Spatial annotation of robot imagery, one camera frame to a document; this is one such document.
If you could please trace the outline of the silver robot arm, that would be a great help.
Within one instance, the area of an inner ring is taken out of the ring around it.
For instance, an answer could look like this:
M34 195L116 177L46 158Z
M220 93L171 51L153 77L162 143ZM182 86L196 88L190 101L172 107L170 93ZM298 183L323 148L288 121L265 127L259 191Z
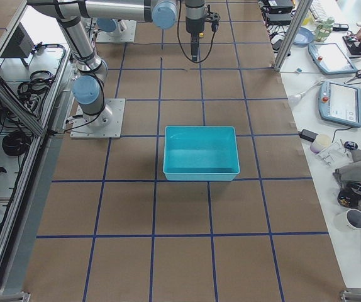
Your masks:
M98 18L97 27L111 36L120 36L127 30L125 20Z
M108 65L97 54L82 19L141 21L167 30L178 25L181 13L185 12L186 31L191 38L190 61L196 63L199 34L209 18L209 6L204 1L27 1L27 5L56 19L76 59L80 76L74 81L72 94L84 122L74 129L80 130L82 136L107 132L115 122L123 120L123 114L116 114L113 102L104 95Z

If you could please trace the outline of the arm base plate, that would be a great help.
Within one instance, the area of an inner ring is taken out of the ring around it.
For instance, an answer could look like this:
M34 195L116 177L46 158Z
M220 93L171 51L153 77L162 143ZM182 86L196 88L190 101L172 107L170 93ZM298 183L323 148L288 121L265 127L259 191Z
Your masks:
M83 115L81 107L77 106L77 115L81 118L74 120L74 130L70 132L73 139L120 138L125 112L125 99L105 99L105 109L97 117Z
M133 43L135 41L136 21L99 18L96 26L97 43Z

